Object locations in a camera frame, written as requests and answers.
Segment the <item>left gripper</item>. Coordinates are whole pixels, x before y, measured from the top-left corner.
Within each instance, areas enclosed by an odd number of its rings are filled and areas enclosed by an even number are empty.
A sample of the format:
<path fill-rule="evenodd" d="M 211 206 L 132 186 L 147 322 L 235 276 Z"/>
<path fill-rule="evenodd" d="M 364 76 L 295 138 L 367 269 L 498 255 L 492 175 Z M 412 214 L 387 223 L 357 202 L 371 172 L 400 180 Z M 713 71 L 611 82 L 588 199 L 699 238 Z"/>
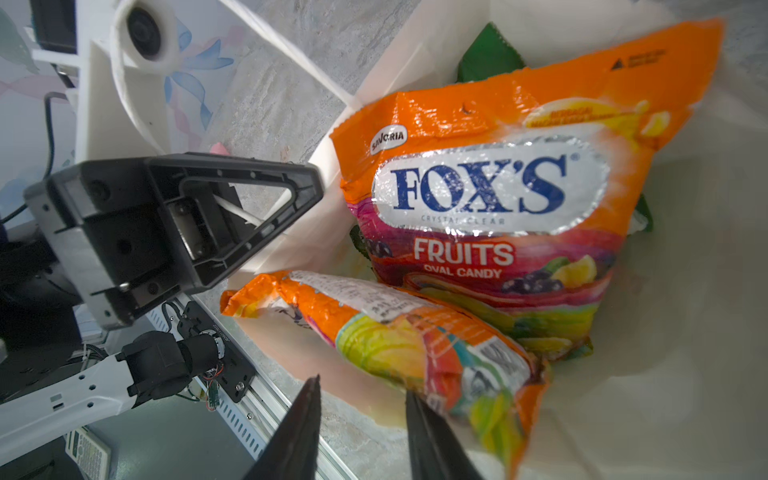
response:
<path fill-rule="evenodd" d="M 42 232 L 1 229 L 1 400 L 107 357 L 83 343 L 83 302 L 101 328 L 130 326 L 231 276 L 323 193 L 311 165 L 194 153 L 86 161 L 28 187 Z"/>

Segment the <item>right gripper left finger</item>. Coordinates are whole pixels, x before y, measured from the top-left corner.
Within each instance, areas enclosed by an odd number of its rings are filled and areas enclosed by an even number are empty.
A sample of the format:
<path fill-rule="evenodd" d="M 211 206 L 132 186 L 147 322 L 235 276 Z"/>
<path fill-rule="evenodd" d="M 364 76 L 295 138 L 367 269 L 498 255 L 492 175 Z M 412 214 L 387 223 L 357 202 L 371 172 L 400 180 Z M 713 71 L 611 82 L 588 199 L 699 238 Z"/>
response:
<path fill-rule="evenodd" d="M 244 480 L 313 480 L 321 425 L 320 376 L 310 377 Z"/>

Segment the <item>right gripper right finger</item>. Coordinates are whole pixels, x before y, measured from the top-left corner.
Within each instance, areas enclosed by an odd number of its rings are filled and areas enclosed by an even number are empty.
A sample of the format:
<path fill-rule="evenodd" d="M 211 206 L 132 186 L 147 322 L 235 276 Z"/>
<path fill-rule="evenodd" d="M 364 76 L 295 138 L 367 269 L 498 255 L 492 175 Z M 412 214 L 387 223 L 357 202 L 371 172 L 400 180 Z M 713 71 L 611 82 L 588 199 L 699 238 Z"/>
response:
<path fill-rule="evenodd" d="M 483 479 L 447 421 L 412 391 L 406 395 L 406 420 L 413 479 Z"/>

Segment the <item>orange snack pack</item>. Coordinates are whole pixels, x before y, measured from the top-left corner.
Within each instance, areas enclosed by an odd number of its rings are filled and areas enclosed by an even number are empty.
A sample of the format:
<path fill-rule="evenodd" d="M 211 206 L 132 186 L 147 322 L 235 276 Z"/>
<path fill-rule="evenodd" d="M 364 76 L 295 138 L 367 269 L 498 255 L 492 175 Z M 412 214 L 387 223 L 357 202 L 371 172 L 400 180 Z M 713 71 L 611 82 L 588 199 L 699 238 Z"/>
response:
<path fill-rule="evenodd" d="M 259 274 L 220 297 L 229 317 L 280 307 L 358 369 L 468 425 L 516 478 L 548 385 L 546 367 L 517 342 L 443 300 L 311 271 Z"/>
<path fill-rule="evenodd" d="M 719 18 L 683 22 L 351 115 L 330 138 L 377 278 L 551 361 L 592 354 L 653 158 L 702 100 L 724 34 Z"/>

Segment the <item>orange snack pack back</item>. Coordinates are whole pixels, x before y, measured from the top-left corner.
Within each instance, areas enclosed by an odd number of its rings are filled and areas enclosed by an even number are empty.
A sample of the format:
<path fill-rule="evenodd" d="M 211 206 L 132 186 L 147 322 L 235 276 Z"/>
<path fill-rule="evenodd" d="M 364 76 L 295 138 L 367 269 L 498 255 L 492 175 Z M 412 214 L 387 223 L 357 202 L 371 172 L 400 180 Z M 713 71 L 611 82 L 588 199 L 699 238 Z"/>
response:
<path fill-rule="evenodd" d="M 653 158 L 702 100 L 724 34 L 719 18 L 683 22 L 351 115 L 330 138 L 377 278 L 551 361 L 592 354 Z"/>

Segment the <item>green snack pack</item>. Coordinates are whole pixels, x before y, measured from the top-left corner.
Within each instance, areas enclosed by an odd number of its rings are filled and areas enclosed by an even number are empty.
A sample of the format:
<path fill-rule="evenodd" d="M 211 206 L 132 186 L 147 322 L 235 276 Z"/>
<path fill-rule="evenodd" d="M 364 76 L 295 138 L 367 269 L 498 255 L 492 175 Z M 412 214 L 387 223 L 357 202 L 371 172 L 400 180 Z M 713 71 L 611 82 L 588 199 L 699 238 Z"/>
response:
<path fill-rule="evenodd" d="M 483 81 L 526 67 L 519 52 L 489 22 L 463 54 L 457 70 L 457 82 Z"/>

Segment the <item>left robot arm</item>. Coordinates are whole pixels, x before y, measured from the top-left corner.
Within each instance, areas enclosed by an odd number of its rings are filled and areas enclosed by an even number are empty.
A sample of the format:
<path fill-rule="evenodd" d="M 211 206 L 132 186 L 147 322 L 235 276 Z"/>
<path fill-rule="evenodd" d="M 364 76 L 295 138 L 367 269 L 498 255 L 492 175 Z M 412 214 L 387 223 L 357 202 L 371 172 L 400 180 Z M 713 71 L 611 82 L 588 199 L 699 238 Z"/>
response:
<path fill-rule="evenodd" d="M 1 232 L 2 462 L 194 379 L 241 400 L 254 368 L 197 303 L 167 332 L 46 378 L 83 348 L 77 306 L 130 327 L 230 277 L 323 194 L 313 165 L 197 153 L 85 161 L 28 187 L 32 221 Z"/>

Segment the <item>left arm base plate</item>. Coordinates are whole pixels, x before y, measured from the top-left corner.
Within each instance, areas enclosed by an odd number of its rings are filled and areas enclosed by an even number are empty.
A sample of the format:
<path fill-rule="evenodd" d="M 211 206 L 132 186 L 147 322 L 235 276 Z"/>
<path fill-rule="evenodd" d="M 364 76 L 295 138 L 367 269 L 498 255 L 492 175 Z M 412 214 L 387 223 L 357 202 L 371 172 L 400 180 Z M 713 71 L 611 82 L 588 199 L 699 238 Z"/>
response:
<path fill-rule="evenodd" d="M 191 362 L 191 375 L 214 381 L 234 403 L 239 403 L 256 376 L 253 363 L 208 310 L 189 301 L 177 327 L 182 352 Z"/>

